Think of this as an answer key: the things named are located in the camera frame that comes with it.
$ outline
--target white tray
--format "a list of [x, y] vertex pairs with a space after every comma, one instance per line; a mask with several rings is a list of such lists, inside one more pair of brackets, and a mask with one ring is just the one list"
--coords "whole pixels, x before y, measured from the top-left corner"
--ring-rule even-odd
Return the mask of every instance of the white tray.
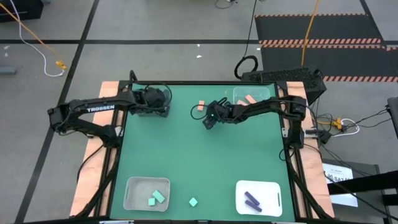
[[[260, 182], [240, 180], [236, 183], [236, 210], [241, 215], [268, 215], [279, 217], [282, 215], [282, 197], [279, 184], [275, 182]], [[257, 201], [261, 212], [256, 211], [244, 202], [249, 200], [245, 196], [249, 192]]]

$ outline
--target green cube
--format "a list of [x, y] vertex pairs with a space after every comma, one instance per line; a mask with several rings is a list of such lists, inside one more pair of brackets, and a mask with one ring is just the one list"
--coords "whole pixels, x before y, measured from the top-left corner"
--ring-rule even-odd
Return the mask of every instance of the green cube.
[[154, 198], [148, 199], [148, 205], [149, 205], [149, 206], [154, 206], [155, 204], [156, 204], [156, 201], [155, 201]]
[[156, 198], [156, 200], [157, 200], [158, 202], [160, 202], [160, 203], [162, 203], [162, 202], [165, 200], [165, 198], [163, 197], [163, 195], [162, 195], [159, 191], [157, 191], [157, 190], [155, 190], [154, 193], [152, 193], [152, 196], [154, 196], [154, 197]]
[[195, 198], [191, 198], [191, 200], [189, 200], [189, 203], [191, 204], [191, 206], [194, 207], [198, 203], [198, 201]]

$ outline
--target orange block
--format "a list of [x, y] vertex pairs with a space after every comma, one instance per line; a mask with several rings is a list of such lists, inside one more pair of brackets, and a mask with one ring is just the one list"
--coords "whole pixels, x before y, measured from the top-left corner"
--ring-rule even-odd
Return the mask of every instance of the orange block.
[[[199, 105], [204, 105], [205, 102], [203, 100], [199, 100]], [[203, 111], [203, 106], [198, 106], [198, 111]]]
[[253, 99], [253, 97], [251, 96], [251, 95], [247, 95], [247, 96], [245, 96], [245, 98], [248, 100], [248, 102], [250, 102], [250, 103], [257, 103], [254, 99]]
[[247, 103], [245, 103], [245, 102], [243, 102], [241, 100], [238, 100], [238, 102], [236, 102], [236, 103], [239, 104], [239, 105], [243, 105], [243, 106], [247, 106], [248, 105]]

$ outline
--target transparent container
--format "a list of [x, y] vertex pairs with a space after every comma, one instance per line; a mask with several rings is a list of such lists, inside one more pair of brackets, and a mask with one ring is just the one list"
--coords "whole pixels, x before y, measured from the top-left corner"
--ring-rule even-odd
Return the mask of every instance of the transparent container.
[[[152, 193], [158, 190], [164, 202], [156, 201], [155, 206], [148, 205], [148, 199], [152, 198]], [[123, 207], [126, 210], [143, 210], [164, 212], [169, 207], [170, 181], [167, 178], [158, 177], [130, 177], [127, 181], [124, 193]]]
[[243, 101], [250, 104], [246, 96], [250, 95], [256, 102], [269, 99], [269, 89], [264, 86], [239, 86], [233, 91], [233, 104]]

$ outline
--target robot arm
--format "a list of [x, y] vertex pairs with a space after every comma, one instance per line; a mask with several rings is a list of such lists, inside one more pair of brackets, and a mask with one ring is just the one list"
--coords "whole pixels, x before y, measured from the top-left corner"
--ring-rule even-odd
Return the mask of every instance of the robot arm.
[[71, 100], [47, 111], [50, 117], [50, 127], [57, 133], [79, 131], [83, 134], [98, 136], [106, 147], [119, 146], [119, 138], [111, 125], [100, 126], [79, 119], [87, 113], [107, 110], [123, 110], [131, 114], [156, 114], [166, 117], [169, 113], [171, 92], [158, 88], [146, 87], [140, 90], [119, 92], [118, 95], [89, 100]]
[[299, 96], [272, 97], [247, 106], [232, 105], [226, 98], [213, 101], [207, 106], [206, 116], [203, 124], [206, 129], [211, 129], [217, 122], [238, 124], [250, 118], [264, 113], [277, 113], [283, 118], [291, 121], [287, 135], [288, 147], [296, 149], [303, 148], [304, 132], [301, 122], [305, 118], [306, 99]]

